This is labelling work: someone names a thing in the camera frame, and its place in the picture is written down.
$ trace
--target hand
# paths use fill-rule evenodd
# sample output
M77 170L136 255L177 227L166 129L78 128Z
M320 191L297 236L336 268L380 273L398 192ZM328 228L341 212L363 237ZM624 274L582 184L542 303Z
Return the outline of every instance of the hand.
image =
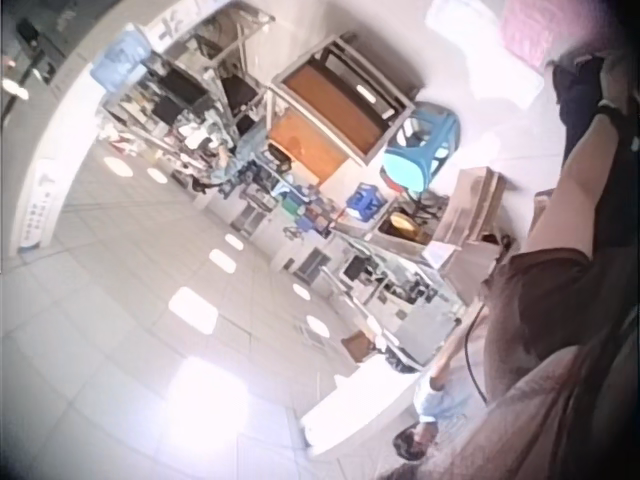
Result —
M611 102L623 113L629 99L629 64L622 54L607 57L600 72L602 99Z

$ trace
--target blue plastic stool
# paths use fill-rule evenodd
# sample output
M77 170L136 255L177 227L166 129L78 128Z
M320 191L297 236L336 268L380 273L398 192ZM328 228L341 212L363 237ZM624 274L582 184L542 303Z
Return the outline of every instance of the blue plastic stool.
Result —
M362 222L371 220L387 203L375 185L361 183L347 200L347 213Z
M458 149L458 117L436 105L420 103L391 138L382 165L389 178L412 192L423 192Z

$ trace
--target sign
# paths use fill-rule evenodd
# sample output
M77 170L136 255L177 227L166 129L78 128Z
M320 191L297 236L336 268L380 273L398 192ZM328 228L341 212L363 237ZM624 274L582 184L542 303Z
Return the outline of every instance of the sign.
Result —
M57 187L53 167L54 162L49 159L40 160L36 166L27 215L22 224L21 250L37 248L42 240L42 232L49 217Z
M175 40L229 3L230 0L182 0L145 30L153 49L163 52Z
M134 70L151 55L147 38L133 27L107 47L91 69L91 77L108 92L119 91Z

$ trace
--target chair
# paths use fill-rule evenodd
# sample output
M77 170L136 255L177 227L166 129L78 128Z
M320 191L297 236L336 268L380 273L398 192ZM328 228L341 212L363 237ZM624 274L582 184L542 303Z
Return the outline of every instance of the chair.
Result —
M418 103L389 141L382 161L384 170L394 183L423 192L458 149L459 141L460 122L455 114Z

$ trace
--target cable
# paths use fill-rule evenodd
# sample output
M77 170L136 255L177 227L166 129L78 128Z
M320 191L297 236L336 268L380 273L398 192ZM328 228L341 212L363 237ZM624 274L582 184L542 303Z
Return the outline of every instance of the cable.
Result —
M473 382L473 386L476 387L476 391L478 392L478 395L480 395L480 398L482 398L482 401L486 405L487 404L487 397L484 394L484 392L482 391L482 389L480 388L480 385L478 385L476 377L473 375L473 371L471 369L471 360L469 360L469 338L471 338L471 332L473 332L473 327L475 327L476 323L478 323L478 319L480 318L480 314L484 310L484 307L485 307L485 305L483 303L482 306L480 307L480 309L478 310L478 313L476 313L476 316L472 320L471 325L469 325L469 329L467 330L467 334L464 336L464 359L465 359L465 362L467 363L467 371L469 372L469 376L471 377L471 381Z

